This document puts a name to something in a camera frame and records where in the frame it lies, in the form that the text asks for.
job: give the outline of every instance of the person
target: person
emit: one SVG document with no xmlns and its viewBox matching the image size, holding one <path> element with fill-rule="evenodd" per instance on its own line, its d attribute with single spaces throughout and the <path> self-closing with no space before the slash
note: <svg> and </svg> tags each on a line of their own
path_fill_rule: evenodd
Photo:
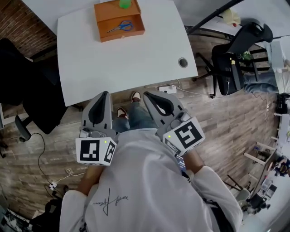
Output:
<svg viewBox="0 0 290 232">
<path fill-rule="evenodd" d="M 242 210 L 226 185 L 195 150 L 183 156 L 189 183 L 140 101 L 134 92 L 128 113 L 117 110 L 111 165 L 89 166 L 65 194 L 60 232 L 238 231 Z"/>
<path fill-rule="evenodd" d="M 290 67 L 290 61 L 285 60 L 285 66 Z M 258 81 L 255 75 L 244 75 L 245 92 L 268 92 L 268 93 L 287 93 L 290 94 L 290 72 L 268 72 L 260 73 Z"/>
<path fill-rule="evenodd" d="M 278 157 L 274 166 L 275 176 L 288 176 L 290 177 L 290 160 L 286 156 Z"/>
</svg>

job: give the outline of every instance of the black office chair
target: black office chair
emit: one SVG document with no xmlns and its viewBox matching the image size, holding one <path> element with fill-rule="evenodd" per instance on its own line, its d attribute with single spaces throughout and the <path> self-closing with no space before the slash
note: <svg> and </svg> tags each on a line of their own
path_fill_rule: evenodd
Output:
<svg viewBox="0 0 290 232">
<path fill-rule="evenodd" d="M 12 105 L 22 102 L 29 115 L 24 121 L 18 116 L 15 118 L 21 135 L 26 140 L 30 139 L 31 134 L 26 126 L 32 121 L 45 134 L 49 134 L 60 123 L 67 110 L 59 80 L 57 57 L 33 63 L 8 39 L 1 39 L 0 58 L 5 62 L 5 66 L 1 67 L 4 74 L 0 81 L 7 86 L 3 87 L 5 93 L 11 92 L 1 94 L 0 102 Z"/>
<path fill-rule="evenodd" d="M 212 50 L 213 65 L 200 53 L 196 56 L 200 57 L 206 63 L 207 74 L 203 77 L 213 76 L 214 93 L 210 95 L 214 98 L 217 93 L 217 81 L 222 95 L 230 95 L 244 87 L 242 71 L 254 72 L 256 78 L 258 71 L 267 70 L 269 68 L 256 68 L 255 62 L 265 61 L 267 58 L 252 59 L 246 61 L 242 59 L 242 54 L 246 52 L 255 43 L 265 40 L 272 42 L 273 33 L 271 29 L 264 24 L 264 28 L 252 22 L 243 26 L 228 44 L 217 45 Z"/>
</svg>

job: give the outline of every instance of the scissors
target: scissors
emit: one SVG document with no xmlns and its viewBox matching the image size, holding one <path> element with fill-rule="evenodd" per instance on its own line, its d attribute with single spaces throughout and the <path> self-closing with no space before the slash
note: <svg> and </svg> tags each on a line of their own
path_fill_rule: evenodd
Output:
<svg viewBox="0 0 290 232">
<path fill-rule="evenodd" d="M 107 31 L 107 33 L 112 32 L 112 31 L 116 31 L 116 30 L 123 30 L 123 31 L 131 31 L 134 28 L 132 21 L 130 20 L 124 20 L 123 22 L 121 22 L 121 24 L 117 27 L 115 27 L 112 30 Z"/>
</svg>

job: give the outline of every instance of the orange box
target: orange box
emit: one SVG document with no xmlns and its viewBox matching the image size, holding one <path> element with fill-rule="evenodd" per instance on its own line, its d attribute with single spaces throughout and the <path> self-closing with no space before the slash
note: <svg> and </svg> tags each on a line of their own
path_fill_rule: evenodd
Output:
<svg viewBox="0 0 290 232">
<path fill-rule="evenodd" d="M 132 5 L 128 9 L 119 7 L 119 0 L 94 5 L 101 42 L 144 34 L 145 28 L 138 2 L 137 0 L 131 2 Z M 132 21 L 134 28 L 131 31 L 115 30 L 107 33 L 124 20 Z"/>
</svg>

